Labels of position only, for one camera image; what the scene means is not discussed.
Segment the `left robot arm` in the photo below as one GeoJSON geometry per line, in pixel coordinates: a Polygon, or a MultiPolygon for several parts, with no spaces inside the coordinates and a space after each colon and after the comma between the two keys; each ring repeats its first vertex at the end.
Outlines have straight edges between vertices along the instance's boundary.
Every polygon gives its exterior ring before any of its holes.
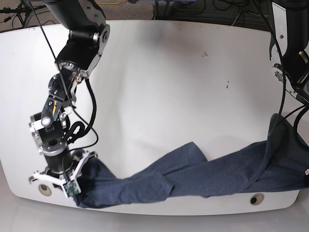
{"type": "Polygon", "coordinates": [[[300,140],[298,124],[309,111],[309,2],[307,0],[269,0],[265,24],[271,33],[269,58],[275,77],[289,93],[304,105],[296,116],[293,137],[303,150],[309,147],[300,140]]]}

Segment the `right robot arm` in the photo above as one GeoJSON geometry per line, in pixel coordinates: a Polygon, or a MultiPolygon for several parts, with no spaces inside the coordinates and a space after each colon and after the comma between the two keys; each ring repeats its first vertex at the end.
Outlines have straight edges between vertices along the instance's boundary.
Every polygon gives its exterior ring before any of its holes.
{"type": "Polygon", "coordinates": [[[93,128],[96,109],[89,122],[71,123],[76,88],[88,82],[97,66],[110,34],[103,10],[93,0],[46,0],[46,7],[69,30],[68,40],[55,56],[58,73],[48,84],[48,98],[40,113],[30,119],[30,132],[38,152],[45,157],[44,172],[35,172],[29,181],[50,182],[63,191],[78,190],[78,177],[91,154],[74,155],[69,145],[86,136],[93,128]]]}

